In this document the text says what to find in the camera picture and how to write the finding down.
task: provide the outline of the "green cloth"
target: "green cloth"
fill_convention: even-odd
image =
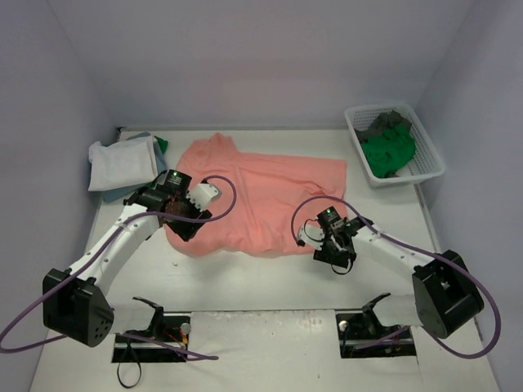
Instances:
[[[416,143],[403,124],[386,129],[381,136],[370,136],[361,144],[370,169],[385,178],[401,169],[416,154]]]
[[[162,150],[162,154],[165,154],[165,151],[167,151],[167,147],[169,145],[169,142],[167,140],[162,139],[161,137],[154,137],[158,141],[158,145],[160,146],[160,149]]]

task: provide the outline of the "white plastic basket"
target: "white plastic basket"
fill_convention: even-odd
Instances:
[[[378,115],[390,113],[392,110],[395,110],[412,123],[410,135],[416,143],[416,154],[407,166],[396,172],[397,177],[377,178],[370,170],[355,129],[365,131]],[[376,188],[388,185],[419,184],[429,178],[441,176],[445,172],[445,165],[428,137],[427,131],[425,131],[414,110],[407,104],[388,103],[355,106],[345,110],[345,118],[349,125],[352,142],[358,150],[371,186]]]

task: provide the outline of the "teal cloth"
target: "teal cloth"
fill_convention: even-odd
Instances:
[[[128,138],[127,140],[137,139],[139,137],[146,137],[150,136],[149,132],[142,132],[136,136],[132,136]],[[161,144],[158,142],[153,143],[154,146],[154,157],[156,158],[156,168],[158,169],[158,173],[163,172],[164,170],[168,169],[167,163],[165,162],[165,157],[163,156],[162,147]],[[130,186],[124,186],[122,188],[117,189],[111,189],[111,190],[105,190],[101,193],[101,197],[106,203],[112,203],[115,200],[118,200],[119,198],[124,197],[127,194],[130,194],[131,192],[134,192],[138,188],[140,188],[145,184],[139,184],[139,185],[130,185]]]

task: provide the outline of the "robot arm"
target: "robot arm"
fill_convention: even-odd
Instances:
[[[368,320],[379,326],[423,326],[439,338],[446,338],[484,308],[474,285],[455,269],[382,238],[382,231],[367,220],[377,234],[360,218],[342,219],[334,207],[318,215],[320,227],[300,228],[298,244],[315,249],[314,259],[344,268],[357,256],[372,258],[392,272],[412,279],[413,295],[379,296],[364,306]],[[447,251],[443,257],[467,269],[462,258]]]
[[[123,312],[112,308],[105,298],[127,260],[163,224],[167,224],[184,241],[193,238],[203,225],[158,216],[143,216],[125,225],[129,217],[151,211],[193,219],[212,216],[206,208],[221,195],[220,190],[214,185],[201,183],[188,192],[190,181],[189,176],[178,171],[162,173],[152,186],[140,188],[124,201],[122,215],[89,252],[66,271],[52,269],[43,280],[44,294],[84,267],[114,235],[114,231],[121,229],[111,246],[104,249],[94,263],[71,284],[43,302],[44,325],[90,347],[100,344],[110,332],[155,329],[163,317],[161,306],[135,297],[133,299],[144,306]]]

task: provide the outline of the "pink shirt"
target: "pink shirt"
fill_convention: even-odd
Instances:
[[[205,224],[187,243],[165,226],[171,245],[191,256],[219,249],[267,256],[311,253],[311,247],[299,247],[291,235],[294,210],[310,196],[327,194],[342,198],[345,193],[345,161],[240,153],[232,138],[220,133],[195,141],[181,156],[177,170],[192,176],[192,185],[212,174],[226,176],[235,183],[238,192],[232,212]],[[222,191],[221,197],[208,207],[216,216],[229,207],[232,192],[223,181],[211,182]],[[306,218],[315,219],[332,205],[346,216],[342,204],[314,200],[298,213],[295,233]]]

